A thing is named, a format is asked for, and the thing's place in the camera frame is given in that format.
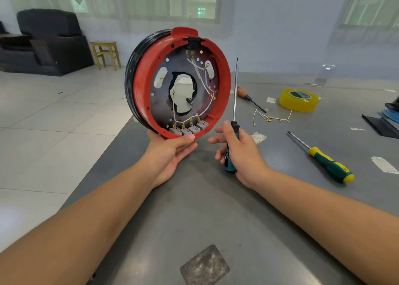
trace tape roll core label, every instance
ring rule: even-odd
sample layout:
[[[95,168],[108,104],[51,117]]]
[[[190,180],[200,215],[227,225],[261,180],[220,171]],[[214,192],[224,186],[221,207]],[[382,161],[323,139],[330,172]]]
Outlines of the tape roll core label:
[[[297,99],[303,99],[303,100],[309,100],[312,99],[313,97],[306,92],[299,92],[299,91],[292,91],[289,92],[290,96],[297,98]]]

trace cable reel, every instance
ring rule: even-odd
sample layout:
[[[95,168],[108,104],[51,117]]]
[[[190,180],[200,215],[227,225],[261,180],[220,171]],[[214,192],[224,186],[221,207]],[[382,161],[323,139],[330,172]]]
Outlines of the cable reel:
[[[133,115],[167,139],[210,131],[227,106],[230,85],[222,51],[188,27],[149,35],[126,66],[125,94]]]

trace hand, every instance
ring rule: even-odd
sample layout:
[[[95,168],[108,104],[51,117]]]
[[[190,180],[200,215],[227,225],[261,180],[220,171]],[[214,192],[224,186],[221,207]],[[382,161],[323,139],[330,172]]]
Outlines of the hand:
[[[146,168],[155,179],[151,187],[155,188],[168,181],[174,174],[177,164],[197,148],[197,140],[194,135],[187,135],[175,139],[165,140],[153,131],[147,131],[150,144],[141,160],[145,161]]]
[[[236,176],[238,180],[246,187],[255,189],[265,174],[267,174],[269,168],[263,161],[253,138],[240,128],[240,140],[238,140],[230,121],[224,121],[223,126],[216,128],[215,131],[223,135],[211,137],[208,142],[210,144],[225,144],[227,142],[229,144],[229,156],[237,168]],[[226,144],[221,146],[215,155],[215,158],[222,164],[225,162],[225,151]]]

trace black cable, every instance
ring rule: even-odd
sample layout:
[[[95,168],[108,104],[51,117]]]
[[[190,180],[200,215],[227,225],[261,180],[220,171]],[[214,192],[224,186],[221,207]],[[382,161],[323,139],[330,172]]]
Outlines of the black cable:
[[[132,55],[129,58],[129,61],[127,62],[126,65],[126,72],[125,72],[125,79],[124,79],[124,85],[125,85],[125,94],[126,94],[126,100],[127,103],[129,104],[130,110],[132,111],[133,115],[136,117],[136,119],[145,127],[148,129],[151,129],[152,131],[155,131],[149,124],[148,122],[141,116],[137,109],[137,105],[134,102],[134,96],[133,96],[133,82],[134,82],[134,76],[136,74],[137,66],[141,61],[141,58],[143,57],[144,53],[157,41],[161,40],[162,38],[169,36],[171,29],[164,29],[157,31],[155,33],[152,33],[148,37],[146,37],[144,40],[142,40],[136,48],[133,50]]]

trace stool leg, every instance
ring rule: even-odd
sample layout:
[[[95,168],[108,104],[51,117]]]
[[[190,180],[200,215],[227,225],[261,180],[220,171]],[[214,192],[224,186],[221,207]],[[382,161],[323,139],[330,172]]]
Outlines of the stool leg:
[[[114,47],[115,47],[115,54],[117,54],[117,60],[118,60],[119,68],[122,68],[121,61],[119,60],[119,52],[118,52],[118,48],[117,48],[117,44],[116,43],[115,43]]]
[[[102,46],[99,46],[99,49],[100,49],[100,57],[101,57],[101,59],[102,59],[102,63],[103,63],[103,65],[104,65],[104,67],[107,67],[107,64],[105,63],[105,57],[104,57],[104,52],[103,52],[103,50],[102,50]]]
[[[96,65],[97,65],[98,69],[101,69],[100,61],[99,61],[99,57],[97,55],[96,47],[94,45],[91,45],[91,50],[93,51],[94,60],[96,61]]]
[[[114,58],[114,52],[112,51],[112,45],[109,46],[109,54],[111,56],[112,65],[114,66],[114,71],[116,71],[117,66],[115,65],[115,58]]]

